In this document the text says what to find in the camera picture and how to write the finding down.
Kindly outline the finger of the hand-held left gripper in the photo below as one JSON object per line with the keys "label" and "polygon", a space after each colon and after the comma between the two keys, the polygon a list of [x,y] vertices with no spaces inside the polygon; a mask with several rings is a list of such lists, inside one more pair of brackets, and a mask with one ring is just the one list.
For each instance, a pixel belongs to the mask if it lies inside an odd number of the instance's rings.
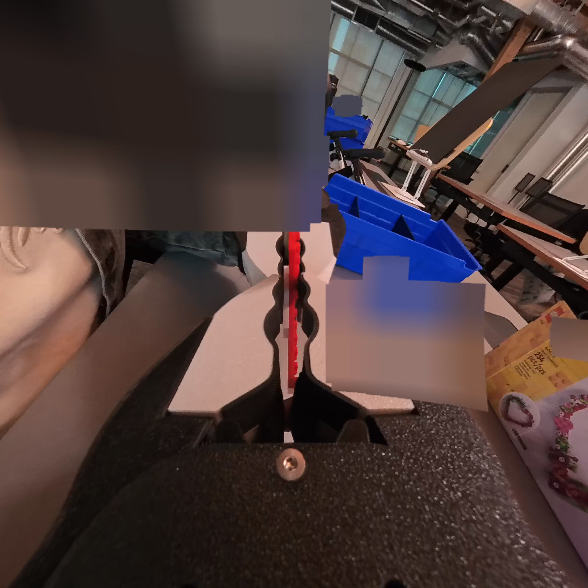
{"label": "finger of the hand-held left gripper", "polygon": [[336,265],[330,225],[311,224],[309,231],[300,232],[300,246],[304,274],[328,284]]}
{"label": "finger of the hand-held left gripper", "polygon": [[277,275],[281,256],[276,244],[282,232],[247,233],[246,278],[249,283],[260,283],[267,277]]}

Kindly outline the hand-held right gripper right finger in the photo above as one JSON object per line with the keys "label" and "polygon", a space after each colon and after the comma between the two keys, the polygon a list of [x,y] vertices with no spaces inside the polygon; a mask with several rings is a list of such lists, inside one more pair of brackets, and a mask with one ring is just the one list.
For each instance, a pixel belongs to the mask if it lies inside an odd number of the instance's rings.
{"label": "hand-held right gripper right finger", "polygon": [[[310,370],[319,383],[328,385],[326,378],[326,286],[320,278],[313,275],[301,275],[300,283],[309,287],[307,305],[316,315],[312,333],[307,336],[305,347],[309,351]],[[415,405],[409,399],[390,396],[378,396],[364,393],[336,392],[338,396],[367,415],[406,415],[414,411]]]}

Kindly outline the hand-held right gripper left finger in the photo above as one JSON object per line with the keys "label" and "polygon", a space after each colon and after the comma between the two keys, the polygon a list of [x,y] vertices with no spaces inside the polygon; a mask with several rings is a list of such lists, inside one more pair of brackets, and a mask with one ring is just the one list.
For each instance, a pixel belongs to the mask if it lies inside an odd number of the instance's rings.
{"label": "hand-held right gripper left finger", "polygon": [[215,313],[168,407],[171,413],[217,416],[269,378],[273,346],[264,320],[278,283],[279,276],[271,275]]}

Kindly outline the long red lego plate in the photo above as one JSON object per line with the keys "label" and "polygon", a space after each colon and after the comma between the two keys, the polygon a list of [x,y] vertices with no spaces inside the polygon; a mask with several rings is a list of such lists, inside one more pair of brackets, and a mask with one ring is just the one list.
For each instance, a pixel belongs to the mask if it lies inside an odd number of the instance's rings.
{"label": "long red lego plate", "polygon": [[283,334],[286,344],[286,397],[293,397],[298,377],[303,367],[304,332],[300,277],[302,274],[302,242],[299,232],[289,232],[285,237],[287,264],[284,265],[285,301]]}

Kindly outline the yellow white lego box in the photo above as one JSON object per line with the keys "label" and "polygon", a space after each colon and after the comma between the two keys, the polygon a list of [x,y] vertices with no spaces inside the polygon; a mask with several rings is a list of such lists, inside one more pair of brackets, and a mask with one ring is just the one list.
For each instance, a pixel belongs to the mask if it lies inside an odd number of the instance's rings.
{"label": "yellow white lego box", "polygon": [[548,554],[587,587],[587,321],[565,303],[489,351],[491,440]]}

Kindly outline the blue plastic bin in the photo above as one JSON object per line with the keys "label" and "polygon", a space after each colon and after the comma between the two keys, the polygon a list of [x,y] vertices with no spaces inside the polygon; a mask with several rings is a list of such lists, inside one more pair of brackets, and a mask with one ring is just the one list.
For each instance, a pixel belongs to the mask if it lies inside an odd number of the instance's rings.
{"label": "blue plastic bin", "polygon": [[325,118],[325,135],[335,131],[355,129],[357,131],[356,139],[365,142],[372,124],[368,117],[362,115],[339,116],[335,114],[333,107],[328,107]]}
{"label": "blue plastic bin", "polygon": [[363,273],[368,256],[409,259],[413,281],[461,283],[481,265],[444,220],[335,173],[326,186],[345,222],[337,265]]}

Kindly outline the person's dark jacket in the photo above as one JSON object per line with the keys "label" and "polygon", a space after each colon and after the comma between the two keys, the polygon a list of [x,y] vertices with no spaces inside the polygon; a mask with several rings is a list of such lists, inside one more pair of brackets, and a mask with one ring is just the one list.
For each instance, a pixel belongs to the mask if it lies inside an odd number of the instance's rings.
{"label": "person's dark jacket", "polygon": [[96,329],[107,319],[126,295],[129,271],[126,268],[126,231],[124,229],[80,229],[75,233],[93,262],[99,290],[98,310],[93,322]]}

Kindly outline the wood top office table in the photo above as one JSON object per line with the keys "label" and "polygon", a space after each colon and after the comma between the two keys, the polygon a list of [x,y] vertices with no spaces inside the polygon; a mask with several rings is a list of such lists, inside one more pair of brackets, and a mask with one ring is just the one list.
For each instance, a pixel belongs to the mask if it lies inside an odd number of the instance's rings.
{"label": "wood top office table", "polygon": [[549,243],[545,240],[533,237],[521,231],[512,229],[502,224],[498,225],[498,231],[504,236],[514,240],[535,257],[555,268],[567,278],[587,289],[587,255],[573,254],[562,246]]}
{"label": "wood top office table", "polygon": [[497,201],[489,196],[478,194],[467,185],[449,178],[443,174],[435,176],[435,186],[441,188],[441,193],[450,198],[450,203],[442,214],[442,219],[447,220],[454,214],[459,206],[464,207],[468,213],[477,216],[483,222],[497,226],[503,222],[514,223],[519,230],[546,239],[551,242],[559,241],[576,245],[580,239],[567,235],[545,223],[521,212],[514,206]]}

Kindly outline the black mesh office chair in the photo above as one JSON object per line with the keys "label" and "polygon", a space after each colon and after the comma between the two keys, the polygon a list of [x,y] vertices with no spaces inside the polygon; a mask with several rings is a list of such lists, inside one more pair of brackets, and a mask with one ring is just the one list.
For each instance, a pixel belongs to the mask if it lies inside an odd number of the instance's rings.
{"label": "black mesh office chair", "polygon": [[525,195],[527,200],[519,211],[554,229],[559,229],[579,211],[584,205],[568,201],[550,193],[553,182],[539,178],[528,187]]}

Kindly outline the white scooter black handlebar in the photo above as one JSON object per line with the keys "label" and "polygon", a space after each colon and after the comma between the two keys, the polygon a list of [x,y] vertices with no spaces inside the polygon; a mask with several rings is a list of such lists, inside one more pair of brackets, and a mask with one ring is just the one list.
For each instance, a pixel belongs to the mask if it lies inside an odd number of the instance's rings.
{"label": "white scooter black handlebar", "polygon": [[365,186],[364,174],[361,160],[376,159],[381,160],[385,157],[385,151],[381,147],[367,149],[344,149],[342,146],[342,139],[356,139],[357,129],[351,128],[346,130],[331,130],[326,133],[329,137],[330,143],[334,144],[334,159],[340,163],[340,169],[332,171],[328,175],[327,182],[334,179],[336,175],[342,175],[345,178],[353,179],[357,183]]}

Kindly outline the silver round air duct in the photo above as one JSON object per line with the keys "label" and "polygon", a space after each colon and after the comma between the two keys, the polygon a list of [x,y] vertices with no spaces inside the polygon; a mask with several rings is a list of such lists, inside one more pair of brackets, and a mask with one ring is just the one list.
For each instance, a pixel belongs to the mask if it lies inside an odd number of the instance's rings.
{"label": "silver round air duct", "polygon": [[575,36],[560,34],[546,40],[527,43],[521,50],[522,56],[556,55],[562,64],[584,78],[587,82],[587,46]]}

